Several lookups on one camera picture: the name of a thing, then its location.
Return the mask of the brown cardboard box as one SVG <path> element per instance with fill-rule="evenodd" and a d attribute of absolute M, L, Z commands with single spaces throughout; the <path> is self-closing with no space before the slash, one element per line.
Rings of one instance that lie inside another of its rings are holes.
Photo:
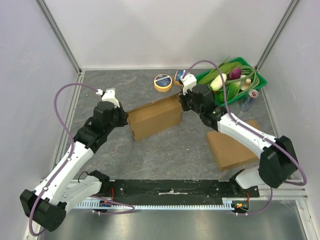
<path fill-rule="evenodd" d="M 259 158 L 232 137 L 210 131 L 205 136 L 218 169 L 223 172 L 257 162 Z"/>

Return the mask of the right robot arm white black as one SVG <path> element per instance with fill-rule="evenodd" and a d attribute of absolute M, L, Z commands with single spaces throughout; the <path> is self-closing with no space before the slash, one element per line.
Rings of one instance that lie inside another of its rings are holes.
<path fill-rule="evenodd" d="M 262 184 L 278 188 L 298 170 L 295 149 L 288 137 L 266 134 L 228 113 L 225 107 L 215 105 L 207 85 L 183 87 L 179 100 L 184 111 L 195 112 L 204 125 L 235 139 L 259 157 L 258 167 L 234 175 L 235 181 L 229 184 L 233 196 L 240 197 L 247 189 Z"/>

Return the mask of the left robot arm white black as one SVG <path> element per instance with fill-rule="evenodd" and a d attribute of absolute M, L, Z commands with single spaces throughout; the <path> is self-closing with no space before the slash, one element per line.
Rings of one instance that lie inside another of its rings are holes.
<path fill-rule="evenodd" d="M 98 170 L 85 180 L 69 188 L 68 185 L 80 168 L 107 141 L 114 128 L 128 124 L 128 114 L 121 103 L 100 101 L 93 115 L 81 127 L 62 160 L 34 190 L 25 189 L 19 199 L 24 214 L 49 232 L 55 231 L 67 213 L 86 198 L 97 194 L 106 196 L 110 191 L 109 177 Z"/>

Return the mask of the cardboard sheet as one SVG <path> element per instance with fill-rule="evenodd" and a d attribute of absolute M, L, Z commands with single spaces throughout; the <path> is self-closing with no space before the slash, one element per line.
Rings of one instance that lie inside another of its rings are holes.
<path fill-rule="evenodd" d="M 174 94 L 128 112 L 134 140 L 140 141 L 181 123 L 182 105 Z"/>

